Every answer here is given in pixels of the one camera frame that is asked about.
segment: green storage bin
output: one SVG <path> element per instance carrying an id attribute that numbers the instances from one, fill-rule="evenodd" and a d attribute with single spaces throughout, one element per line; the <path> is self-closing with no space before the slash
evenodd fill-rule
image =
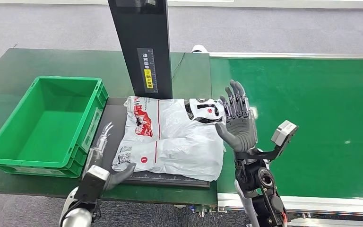
<path id="1" fill-rule="evenodd" d="M 79 177 L 107 99 L 99 78 L 37 77 L 0 129 L 0 169 Z"/>

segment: red wire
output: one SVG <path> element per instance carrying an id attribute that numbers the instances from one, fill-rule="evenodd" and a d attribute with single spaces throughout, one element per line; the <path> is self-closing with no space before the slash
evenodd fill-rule
<path id="1" fill-rule="evenodd" d="M 283 216 L 283 221 L 287 223 L 287 217 L 286 217 L 286 214 L 284 212 L 282 212 L 282 216 Z"/>

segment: yellow sticker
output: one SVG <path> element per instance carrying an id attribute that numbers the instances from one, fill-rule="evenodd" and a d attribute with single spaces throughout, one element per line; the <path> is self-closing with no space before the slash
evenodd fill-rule
<path id="1" fill-rule="evenodd" d="M 151 76 L 151 70 L 150 69 L 144 70 L 144 75 L 145 76 Z"/>
<path id="2" fill-rule="evenodd" d="M 144 75 L 147 88 L 154 88 L 154 84 L 152 84 L 151 70 L 144 70 Z"/>

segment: black vertical post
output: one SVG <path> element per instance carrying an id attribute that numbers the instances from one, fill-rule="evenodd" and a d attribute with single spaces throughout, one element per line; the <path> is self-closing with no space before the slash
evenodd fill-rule
<path id="1" fill-rule="evenodd" d="M 171 99 L 166 0 L 108 0 L 136 96 Z"/>

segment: humanoid robot hand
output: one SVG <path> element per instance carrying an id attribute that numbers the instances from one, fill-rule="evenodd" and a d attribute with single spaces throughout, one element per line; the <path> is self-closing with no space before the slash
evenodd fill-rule
<path id="1" fill-rule="evenodd" d="M 249 153 L 258 142 L 254 114 L 242 85 L 231 80 L 230 87 L 233 91 L 225 87 L 229 101 L 220 96 L 225 108 L 226 125 L 217 123 L 216 131 L 234 152 Z"/>

